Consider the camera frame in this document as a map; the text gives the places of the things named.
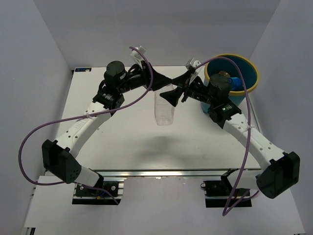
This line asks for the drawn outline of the clear bottle cream label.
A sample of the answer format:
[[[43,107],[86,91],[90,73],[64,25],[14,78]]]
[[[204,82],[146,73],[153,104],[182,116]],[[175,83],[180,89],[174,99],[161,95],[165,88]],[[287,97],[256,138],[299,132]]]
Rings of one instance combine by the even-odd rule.
[[[169,84],[154,92],[154,115],[159,126],[172,125],[174,122],[175,108],[160,96],[161,93],[172,91],[173,89],[173,85]]]

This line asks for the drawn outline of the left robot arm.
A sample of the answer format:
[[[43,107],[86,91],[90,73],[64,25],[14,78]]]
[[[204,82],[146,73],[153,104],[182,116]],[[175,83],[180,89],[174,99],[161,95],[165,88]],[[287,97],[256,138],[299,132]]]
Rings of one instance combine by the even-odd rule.
[[[121,107],[125,100],[123,93],[139,87],[157,91],[170,83],[170,78],[148,68],[145,62],[134,64],[129,70],[125,70],[120,61],[110,62],[84,117],[56,140],[43,143],[44,168],[67,184],[85,185],[92,195],[99,195],[103,191],[103,176],[76,161],[79,151],[93,133]]]

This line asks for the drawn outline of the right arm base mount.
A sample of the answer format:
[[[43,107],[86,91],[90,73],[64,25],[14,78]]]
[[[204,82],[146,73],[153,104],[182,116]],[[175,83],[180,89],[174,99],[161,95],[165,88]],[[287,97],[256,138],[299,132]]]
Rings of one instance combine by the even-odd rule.
[[[231,193],[231,188],[226,185],[220,178],[204,180],[200,184],[201,189],[204,191],[205,195],[205,207],[206,208],[224,208]],[[247,191],[245,188],[238,188],[235,190],[232,196],[229,207],[237,202]],[[245,198],[237,204],[236,208],[250,208],[252,207],[252,202],[250,197],[250,192],[245,196]]]

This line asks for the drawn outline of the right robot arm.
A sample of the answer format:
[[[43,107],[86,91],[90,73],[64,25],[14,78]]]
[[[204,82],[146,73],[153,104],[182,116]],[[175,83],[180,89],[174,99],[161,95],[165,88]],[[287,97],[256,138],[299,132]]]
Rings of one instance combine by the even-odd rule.
[[[172,106],[193,98],[209,104],[208,114],[211,120],[238,140],[260,166],[257,173],[244,171],[239,184],[233,178],[221,182],[221,190],[226,195],[233,195],[238,188],[253,188],[264,196],[274,199],[299,180],[300,157],[295,152],[287,153],[275,146],[255,127],[228,97],[233,88],[233,81],[221,74],[210,77],[208,85],[204,85],[199,77],[192,82],[181,75],[173,79],[176,88],[163,92],[160,97]]]

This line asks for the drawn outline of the small blue label water bottle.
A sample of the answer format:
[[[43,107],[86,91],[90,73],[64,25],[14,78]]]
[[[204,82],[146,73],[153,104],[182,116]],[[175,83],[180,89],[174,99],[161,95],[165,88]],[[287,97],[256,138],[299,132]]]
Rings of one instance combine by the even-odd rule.
[[[230,77],[228,78],[229,84],[231,85],[232,91],[242,91],[243,83],[242,80],[238,77]]]

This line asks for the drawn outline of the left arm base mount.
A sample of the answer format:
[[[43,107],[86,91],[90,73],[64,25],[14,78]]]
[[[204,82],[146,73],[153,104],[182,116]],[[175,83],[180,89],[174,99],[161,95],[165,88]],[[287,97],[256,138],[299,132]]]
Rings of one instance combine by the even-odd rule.
[[[103,190],[93,190],[77,185],[74,189],[73,205],[113,205],[117,206],[122,198],[124,182],[108,181],[103,182]]]

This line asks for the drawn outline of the orange juice bottle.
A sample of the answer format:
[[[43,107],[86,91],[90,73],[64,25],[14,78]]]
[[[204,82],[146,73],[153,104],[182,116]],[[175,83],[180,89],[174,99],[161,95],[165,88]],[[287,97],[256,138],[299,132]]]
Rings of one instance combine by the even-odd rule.
[[[223,70],[219,72],[219,75],[230,78],[230,74]]]

